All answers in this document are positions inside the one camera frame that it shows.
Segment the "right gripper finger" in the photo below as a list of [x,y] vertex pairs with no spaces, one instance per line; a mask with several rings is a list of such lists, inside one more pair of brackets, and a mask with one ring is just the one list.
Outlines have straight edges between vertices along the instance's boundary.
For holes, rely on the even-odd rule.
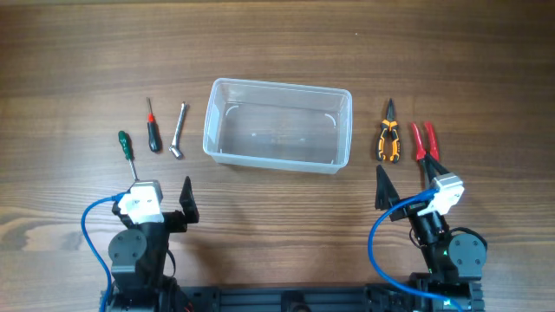
[[400,197],[382,165],[376,167],[375,208],[386,211],[400,201]]
[[430,153],[422,158],[424,188],[428,189],[432,180],[438,175],[448,174],[449,170],[442,166]]

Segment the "red handle wire stripper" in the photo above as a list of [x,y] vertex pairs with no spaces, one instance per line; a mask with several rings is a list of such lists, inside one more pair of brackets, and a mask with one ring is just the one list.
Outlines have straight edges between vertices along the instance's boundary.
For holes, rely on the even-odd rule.
[[410,123],[415,143],[415,160],[419,163],[425,173],[435,174],[434,166],[430,162],[426,161],[426,156],[429,155],[436,162],[440,160],[436,134],[431,122],[425,121],[423,125],[426,130],[425,139],[422,138],[420,128],[417,124],[414,122]]

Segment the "orange black needle-nose pliers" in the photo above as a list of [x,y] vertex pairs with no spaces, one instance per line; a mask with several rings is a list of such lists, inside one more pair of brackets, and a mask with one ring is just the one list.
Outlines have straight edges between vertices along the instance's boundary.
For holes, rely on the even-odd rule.
[[[391,153],[389,155],[385,152],[387,145],[386,141],[391,140],[389,143]],[[395,104],[392,99],[388,100],[385,119],[380,124],[380,132],[375,148],[375,156],[378,161],[388,159],[392,163],[397,163],[401,156],[401,142],[399,135],[399,125],[395,119]]]

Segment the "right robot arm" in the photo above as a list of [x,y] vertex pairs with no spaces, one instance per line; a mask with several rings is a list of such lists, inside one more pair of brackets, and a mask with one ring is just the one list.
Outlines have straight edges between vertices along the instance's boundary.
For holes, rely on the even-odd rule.
[[[401,199],[382,166],[376,167],[375,208],[383,211],[369,233],[369,261],[386,282],[366,288],[371,311],[483,311],[480,280],[488,245],[466,227],[451,228],[445,216],[460,201],[465,188],[455,173],[430,154],[423,159],[426,189]],[[409,237],[428,268],[413,273],[406,283],[387,275],[375,259],[374,237],[386,219],[407,219]]]

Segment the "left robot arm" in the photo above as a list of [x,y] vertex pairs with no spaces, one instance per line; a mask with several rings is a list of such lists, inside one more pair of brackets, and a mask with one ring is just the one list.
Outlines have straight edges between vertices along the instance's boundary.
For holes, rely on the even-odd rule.
[[187,231],[199,222],[192,182],[185,178],[179,203],[181,208],[163,212],[160,182],[137,180],[114,201],[112,213],[125,229],[108,246],[113,281],[101,299],[101,311],[193,311],[173,276],[164,274],[169,237]]

